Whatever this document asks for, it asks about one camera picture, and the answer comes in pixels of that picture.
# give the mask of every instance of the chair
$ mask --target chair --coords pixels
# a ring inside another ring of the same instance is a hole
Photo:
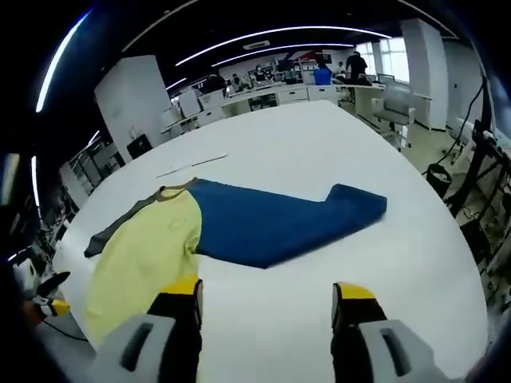
[[[415,120],[415,108],[412,107],[414,95],[408,85],[389,81],[383,90],[382,98],[373,98],[373,116],[389,121],[390,131],[383,132],[386,138],[397,150],[408,146],[408,126]]]

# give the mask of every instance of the ceiling light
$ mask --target ceiling light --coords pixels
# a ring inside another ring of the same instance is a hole
[[[184,60],[181,60],[178,63],[176,63],[176,66],[179,66],[179,65],[185,63],[186,61],[192,60],[193,58],[200,56],[203,53],[209,52],[210,50],[214,50],[221,46],[231,44],[232,42],[235,42],[235,41],[243,40],[245,38],[253,38],[255,36],[260,36],[262,34],[273,34],[274,32],[285,32],[288,30],[345,30],[345,31],[349,31],[349,32],[359,32],[361,34],[372,34],[372,35],[378,36],[380,38],[390,38],[390,36],[387,36],[386,34],[379,34],[378,32],[373,32],[372,30],[361,30],[359,28],[350,28],[347,26],[289,26],[286,28],[277,28],[276,30],[263,30],[261,32],[255,32],[254,34],[246,34],[246,35],[240,36],[238,38],[233,38],[231,40],[221,42],[220,44],[210,46],[209,48],[201,50],[200,52],[194,53],[190,57],[186,57]]]
[[[181,78],[179,81],[176,81],[174,84],[172,85],[169,85],[167,88],[165,88],[166,90],[169,90],[171,89],[173,86],[176,86],[178,84],[180,84],[181,82],[185,81],[186,80],[186,77],[185,78]]]
[[[283,46],[276,46],[274,48],[268,48],[268,49],[262,49],[262,50],[258,50],[256,52],[250,52],[250,53],[246,53],[246,54],[241,54],[239,56],[236,56],[236,57],[232,57],[232,58],[228,58],[227,60],[223,60],[223,61],[219,61],[211,66],[218,66],[218,65],[222,65],[222,64],[225,64],[226,62],[230,62],[230,61],[234,61],[234,60],[237,60],[239,58],[243,58],[243,57],[246,57],[246,56],[251,56],[252,54],[258,54],[258,53],[264,53],[264,52],[269,52],[271,50],[277,50],[277,49],[286,49],[286,48],[300,48],[300,47],[304,47],[304,46],[345,46],[345,47],[350,47],[350,48],[353,48],[354,45],[351,45],[351,44],[331,44],[331,43],[315,43],[315,44],[294,44],[294,45],[283,45]]]
[[[85,16],[83,16],[77,24],[71,28],[71,30],[66,34],[64,40],[62,40],[61,44],[58,46],[57,52],[55,52],[55,55],[51,59],[50,67],[48,68],[48,71],[45,75],[45,80],[42,82],[41,92],[39,93],[38,98],[38,104],[35,108],[36,113],[41,112],[42,106],[45,104],[46,94],[48,93],[48,88],[50,87],[50,82],[53,77],[53,74],[55,73],[55,69],[57,68],[58,61],[61,59],[62,54],[64,53],[64,49],[69,44],[69,41],[71,40],[71,37],[74,35],[74,33],[77,31],[80,24],[85,20],[87,16],[89,16],[90,10]]]
[[[32,188],[34,190],[35,205],[39,207],[39,192],[38,192],[38,159],[36,156],[32,157]]]

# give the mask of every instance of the white cabinet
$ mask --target white cabinet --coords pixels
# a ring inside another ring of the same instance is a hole
[[[184,117],[190,117],[200,112],[199,101],[193,89],[179,95],[179,105]]]
[[[199,122],[199,126],[205,126],[212,122],[223,120],[224,118],[225,113],[222,108],[213,108],[200,113],[199,116],[197,116],[197,121]]]
[[[202,108],[204,110],[217,106],[224,102],[224,100],[225,99],[223,89],[216,90],[215,92],[204,94],[203,96],[199,97],[199,101],[202,104]]]
[[[335,90],[335,85],[309,86],[307,87],[307,91],[309,93],[309,101],[329,100],[337,104],[338,95]]]
[[[291,102],[309,101],[307,88],[297,88],[277,93],[279,105],[290,104]]]

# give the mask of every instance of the desk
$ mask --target desk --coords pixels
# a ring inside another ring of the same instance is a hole
[[[370,124],[377,126],[379,128],[382,127],[381,121],[378,118],[373,116],[371,99],[378,98],[382,96],[382,91],[385,89],[385,85],[382,84],[373,84],[373,85],[348,85],[348,84],[335,84],[335,85],[305,85],[305,84],[295,84],[295,85],[285,85],[284,83],[275,83],[274,85],[265,85],[255,89],[245,90],[240,93],[236,93],[229,98],[226,98],[224,102],[216,105],[214,109],[222,109],[223,115],[226,117],[239,116],[240,114],[249,113],[250,106],[248,104],[248,100],[256,97],[267,96],[269,94],[275,94],[276,96],[280,93],[291,92],[291,91],[305,91],[307,95],[300,101],[313,101],[317,100],[316,97],[311,97],[314,89],[327,89],[327,90],[335,90],[339,92],[340,89],[355,89],[355,107],[356,114],[360,116]],[[424,96],[422,94],[415,93],[415,119],[417,122],[424,124],[426,127],[429,127],[430,120],[430,98],[428,96]],[[189,118],[185,118],[183,120],[179,120],[174,124],[171,124],[161,130],[161,134],[165,134],[169,132],[172,128],[179,124],[183,124],[185,122],[190,121],[193,118],[196,118],[200,113],[197,113],[194,116]]]
[[[211,150],[228,157],[156,179],[171,164]],[[201,257],[202,383],[334,382],[336,281],[372,290],[388,318],[401,319],[431,345],[450,377],[467,373],[485,352],[479,274],[449,210],[405,157],[328,101],[217,121],[154,148],[103,182],[54,258],[56,270],[71,271],[61,290],[85,334],[85,288],[100,257],[84,257],[90,237],[162,184],[193,176],[311,200],[324,200],[336,183],[388,198],[381,222],[270,269]]]

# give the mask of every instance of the ceiling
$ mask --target ceiling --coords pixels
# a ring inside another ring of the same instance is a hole
[[[421,3],[427,9],[431,2]],[[36,152],[56,168],[83,148],[99,129],[108,134],[93,99],[93,90],[121,58],[155,54],[167,85],[207,74],[211,64],[242,54],[242,45],[269,40],[271,46],[335,42],[357,44],[371,36],[354,32],[299,30],[238,41],[176,67],[176,62],[210,45],[240,35],[285,26],[349,26],[399,36],[399,22],[425,18],[397,0],[299,3],[296,0],[173,0],[171,6],[126,2],[67,2],[66,6],[19,4],[17,29],[7,39],[9,100],[2,133],[11,148]],[[181,10],[172,13],[181,6]],[[53,53],[69,29],[92,10],[73,35],[53,76],[45,107],[35,114],[42,80]],[[122,50],[148,26],[168,17]],[[445,35],[449,35],[440,26]]]

